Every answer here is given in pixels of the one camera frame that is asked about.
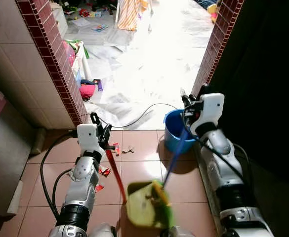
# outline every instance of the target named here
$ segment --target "tiled wall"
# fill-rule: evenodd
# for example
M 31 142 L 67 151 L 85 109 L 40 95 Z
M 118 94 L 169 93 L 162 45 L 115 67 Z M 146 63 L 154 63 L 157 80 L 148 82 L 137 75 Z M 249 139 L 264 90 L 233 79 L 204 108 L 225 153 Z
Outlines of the tiled wall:
M 34 126 L 74 127 L 14 0 L 0 1 L 0 90 Z
M 35 45 L 74 125 L 88 115 L 48 0 L 16 0 Z
M 225 49 L 243 2 L 244 0 L 222 1 L 219 15 L 192 89 L 192 94 L 197 95 L 202 84 L 211 81 L 212 75 L 220 63 L 222 52 Z

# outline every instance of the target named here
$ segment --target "blue mop handle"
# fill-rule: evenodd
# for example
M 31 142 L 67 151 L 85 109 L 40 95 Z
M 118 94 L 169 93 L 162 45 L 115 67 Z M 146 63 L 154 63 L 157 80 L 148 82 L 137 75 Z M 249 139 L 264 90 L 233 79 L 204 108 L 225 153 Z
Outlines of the blue mop handle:
M 176 161 L 177 161 L 177 159 L 178 159 L 178 157 L 180 155 L 181 150 L 183 149 L 183 146 L 185 144 L 185 140 L 187 138 L 188 138 L 188 133 L 187 133 L 187 131 L 185 129 L 183 129 L 182 133 L 180 134 L 179 143 L 177 144 L 177 147 L 175 149 L 173 158 L 172 158 L 172 160 L 170 162 L 170 166 L 168 168 L 167 175 L 166 175 L 165 180 L 164 180 L 163 188 L 165 187 L 165 184 L 166 184 L 166 182 L 168 180 L 169 174 L 173 170 L 174 165 L 176 164 Z

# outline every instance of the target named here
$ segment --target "red mop handle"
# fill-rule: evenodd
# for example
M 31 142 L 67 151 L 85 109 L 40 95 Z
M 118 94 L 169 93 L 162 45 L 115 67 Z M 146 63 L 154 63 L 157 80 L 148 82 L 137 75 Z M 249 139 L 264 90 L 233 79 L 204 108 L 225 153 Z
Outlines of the red mop handle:
M 122 196 L 123 196 L 123 199 L 124 199 L 124 203 L 126 203 L 124 186 L 123 186 L 123 183 L 122 183 L 122 181 L 121 181 L 121 177 L 120 177 L 120 175 L 119 175 L 119 173 L 118 173 L 117 166 L 116 166 L 116 163 L 115 163 L 113 154 L 111 153 L 110 150 L 106 150 L 106 155 L 107 155 L 108 161 L 109 161 L 109 163 L 110 163 L 110 165 L 111 165 L 111 168 L 112 168 L 113 171 L 114 171 L 116 180 L 117 180 L 118 185 L 119 185 L 120 192 L 121 192 L 121 194 L 122 194 Z

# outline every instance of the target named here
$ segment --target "floor tile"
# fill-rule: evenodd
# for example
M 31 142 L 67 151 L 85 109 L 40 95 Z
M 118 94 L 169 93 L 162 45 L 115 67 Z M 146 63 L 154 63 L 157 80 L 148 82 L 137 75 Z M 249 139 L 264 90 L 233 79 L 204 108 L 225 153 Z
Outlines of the floor tile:
M 120 222 L 117 228 L 118 237 L 158 237 L 161 230 L 139 228 L 128 219 L 125 205 L 120 209 Z
M 157 134 L 158 134 L 160 160 L 172 159 L 173 153 L 170 152 L 165 146 L 164 131 L 158 130 Z M 181 154 L 178 160 L 196 160 L 193 148 L 189 149 L 186 153 Z
M 172 204 L 175 224 L 196 237 L 216 237 L 215 226 L 207 203 Z
M 46 137 L 42 153 L 29 157 L 28 163 L 41 163 L 45 152 L 56 139 L 57 137 L 55 136 Z M 74 163 L 81 152 L 77 140 L 77 138 L 68 138 L 63 142 L 57 144 L 50 151 L 50 154 L 46 158 L 45 163 Z
M 20 228 L 19 237 L 49 236 L 55 223 L 56 220 L 49 207 L 28 207 Z
M 169 161 L 162 161 L 163 179 Z M 171 203 L 207 202 L 204 184 L 195 161 L 178 161 L 167 181 L 166 191 Z
M 119 205 L 96 205 L 93 208 L 87 227 L 89 234 L 97 225 L 108 223 L 117 228 L 119 221 Z
M 125 161 L 122 162 L 122 181 L 127 188 L 131 182 L 162 179 L 160 161 Z
M 19 206 L 28 206 L 32 191 L 35 187 L 37 177 L 39 175 L 39 164 L 26 164 L 24 172 L 21 176 L 23 182 Z
M 0 237 L 17 237 L 20 226 L 24 219 L 24 215 L 26 212 L 26 207 L 19 207 L 17 215 L 12 217 L 11 219 L 2 222 L 0 220 Z
M 121 161 L 122 157 L 122 146 L 123 146 L 123 132 L 122 131 L 111 131 L 110 132 L 110 137 L 109 137 L 109 145 L 112 145 L 113 143 L 118 143 L 119 148 L 120 148 L 120 154 L 119 156 L 116 156 L 115 153 L 113 153 L 113 157 L 115 161 Z M 101 161 L 108 161 L 107 156 L 103 157 Z
M 111 168 L 109 162 L 101 162 L 101 165 Z M 120 172 L 121 162 L 116 162 L 117 169 Z M 110 174 L 105 177 L 99 174 L 99 181 L 105 186 L 102 190 L 95 195 L 95 205 L 100 204 L 119 204 L 120 203 L 120 190 L 117 184 L 115 175 L 111 170 Z
M 54 181 L 57 176 L 62 173 L 64 170 L 72 168 L 73 163 L 59 163 L 59 164 L 45 164 L 43 167 L 44 179 L 46 183 L 46 188 L 49 191 L 50 198 L 52 198 L 52 189 Z M 57 189 L 56 189 L 56 205 L 61 206 L 65 200 L 66 192 L 70 185 L 70 178 L 67 175 L 63 175 L 59 180 Z M 34 191 L 30 198 L 29 206 L 48 206 L 48 203 L 45 199 L 42 184 L 41 176 L 39 175 L 35 184 Z
M 123 150 L 134 148 L 134 153 L 122 154 L 123 161 L 160 160 L 156 131 L 123 131 Z

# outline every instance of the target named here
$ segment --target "red brick door frame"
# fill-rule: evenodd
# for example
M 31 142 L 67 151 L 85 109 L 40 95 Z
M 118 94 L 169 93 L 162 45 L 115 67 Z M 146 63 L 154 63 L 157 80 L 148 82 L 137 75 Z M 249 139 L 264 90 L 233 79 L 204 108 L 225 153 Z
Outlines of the red brick door frame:
M 74 126 L 88 119 L 48 0 L 15 0 Z
M 210 83 L 229 40 L 244 0 L 223 0 L 209 43 L 197 73 L 192 94 L 197 95 L 204 83 Z

